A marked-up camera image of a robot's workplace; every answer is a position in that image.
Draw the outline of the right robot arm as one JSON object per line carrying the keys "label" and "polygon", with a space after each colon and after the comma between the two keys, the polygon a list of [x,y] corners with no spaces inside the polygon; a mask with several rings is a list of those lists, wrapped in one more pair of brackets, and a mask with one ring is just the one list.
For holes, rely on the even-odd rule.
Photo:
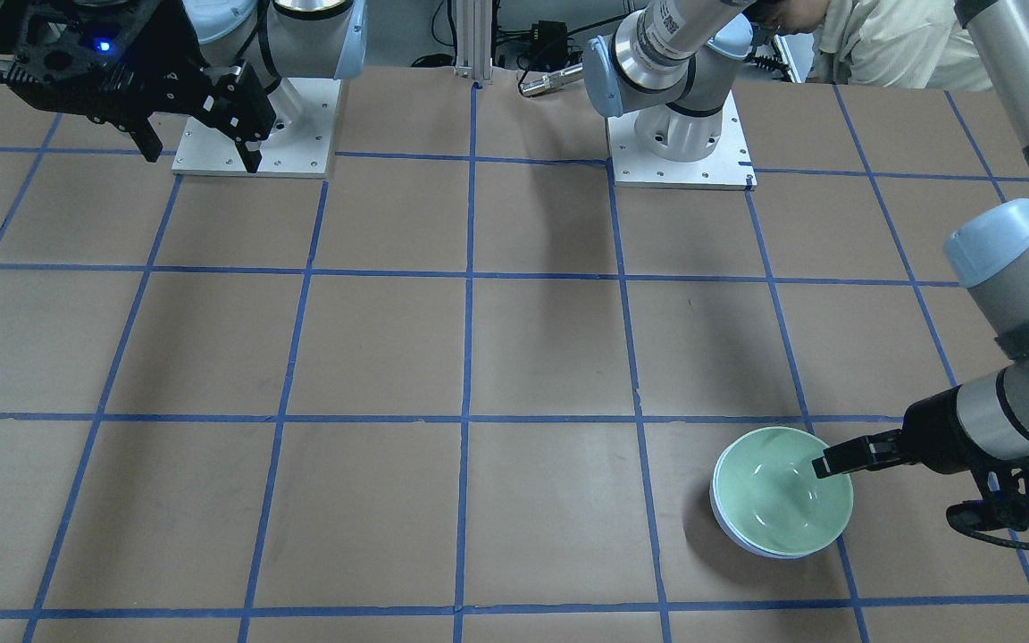
{"label": "right robot arm", "polygon": [[0,86],[148,162],[183,115],[179,174],[323,178],[366,42],[364,1],[0,1]]}

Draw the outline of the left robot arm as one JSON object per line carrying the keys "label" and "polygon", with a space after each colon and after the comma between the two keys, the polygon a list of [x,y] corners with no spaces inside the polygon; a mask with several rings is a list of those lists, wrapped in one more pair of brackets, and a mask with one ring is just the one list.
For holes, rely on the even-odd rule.
{"label": "left robot arm", "polygon": [[[1029,168],[1029,1],[958,1],[954,12],[975,42]],[[920,463],[980,483],[1029,479],[1029,199],[989,209],[954,233],[944,253],[995,330],[1005,369],[920,400],[902,427],[826,448],[821,479]]]}

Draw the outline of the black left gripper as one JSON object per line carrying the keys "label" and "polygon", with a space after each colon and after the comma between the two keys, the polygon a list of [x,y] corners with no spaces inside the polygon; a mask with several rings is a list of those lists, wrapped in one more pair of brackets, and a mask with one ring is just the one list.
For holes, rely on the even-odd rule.
{"label": "black left gripper", "polygon": [[990,468],[997,459],[967,435],[958,416],[959,387],[919,400],[907,408],[902,427],[854,437],[824,449],[812,461],[817,479],[861,471],[878,472],[899,464],[921,464],[951,475]]}

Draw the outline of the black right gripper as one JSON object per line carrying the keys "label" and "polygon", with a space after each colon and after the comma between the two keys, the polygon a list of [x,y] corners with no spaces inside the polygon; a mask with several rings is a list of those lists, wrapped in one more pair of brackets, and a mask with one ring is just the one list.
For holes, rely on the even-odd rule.
{"label": "black right gripper", "polygon": [[275,110],[250,64],[208,66],[180,1],[0,1],[0,85],[49,113],[126,130],[156,163],[154,113],[193,115],[257,172]]}

